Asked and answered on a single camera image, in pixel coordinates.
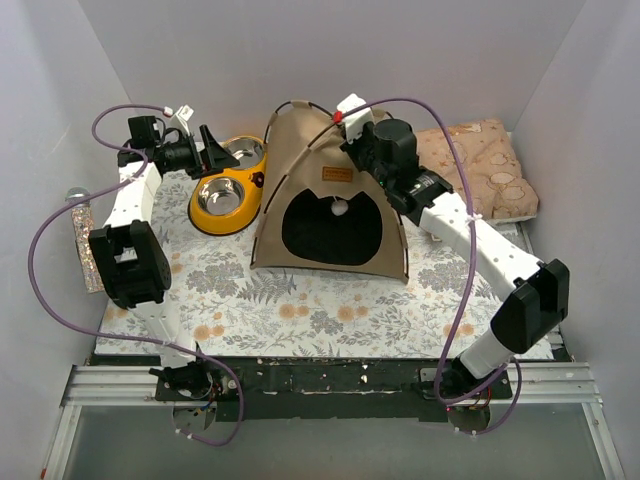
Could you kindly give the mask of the beige patterned pillow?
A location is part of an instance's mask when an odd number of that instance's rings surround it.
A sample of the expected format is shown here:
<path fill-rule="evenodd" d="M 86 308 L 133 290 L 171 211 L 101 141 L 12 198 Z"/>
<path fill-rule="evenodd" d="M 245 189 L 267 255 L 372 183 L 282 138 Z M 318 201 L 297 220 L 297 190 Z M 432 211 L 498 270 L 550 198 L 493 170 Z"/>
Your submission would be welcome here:
<path fill-rule="evenodd" d="M 537 215 L 539 198 L 501 120 L 488 118 L 448 128 L 473 196 L 474 211 L 491 223 L 518 222 Z M 420 164 L 463 194 L 453 154 L 438 128 L 416 133 Z"/>

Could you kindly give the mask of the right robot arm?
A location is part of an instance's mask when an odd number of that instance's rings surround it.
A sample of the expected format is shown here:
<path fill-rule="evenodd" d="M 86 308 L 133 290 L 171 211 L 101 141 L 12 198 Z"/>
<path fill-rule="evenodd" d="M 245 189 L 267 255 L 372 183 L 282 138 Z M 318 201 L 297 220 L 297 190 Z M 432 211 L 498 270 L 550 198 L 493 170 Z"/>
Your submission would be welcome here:
<path fill-rule="evenodd" d="M 452 362 L 441 360 L 436 395 L 447 403 L 475 397 L 517 354 L 529 351 L 568 314 L 570 273 L 558 259 L 543 262 L 475 215 L 450 183 L 423 167 L 417 138 L 400 119 L 345 120 L 342 150 L 384 190 L 392 208 L 463 257 L 502 304 L 488 329 Z"/>

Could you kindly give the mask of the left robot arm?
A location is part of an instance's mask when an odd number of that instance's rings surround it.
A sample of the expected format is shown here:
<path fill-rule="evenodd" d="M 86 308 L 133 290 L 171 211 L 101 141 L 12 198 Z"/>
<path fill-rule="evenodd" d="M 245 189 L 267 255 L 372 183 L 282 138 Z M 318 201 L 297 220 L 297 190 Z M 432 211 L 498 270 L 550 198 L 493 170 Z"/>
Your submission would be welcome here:
<path fill-rule="evenodd" d="M 157 340 L 161 366 L 152 370 L 167 389 L 193 400 L 212 401 L 222 390 L 219 376 L 198 358 L 196 341 L 182 327 L 169 299 L 169 245 L 151 227 L 163 177 L 182 171 L 193 179 L 223 172 L 238 160 L 201 126 L 195 140 L 188 127 L 192 109 L 167 108 L 159 117 L 132 117 L 130 138 L 117 155 L 121 188 L 103 227 L 89 234 L 89 247 L 112 302 L 142 321 Z"/>

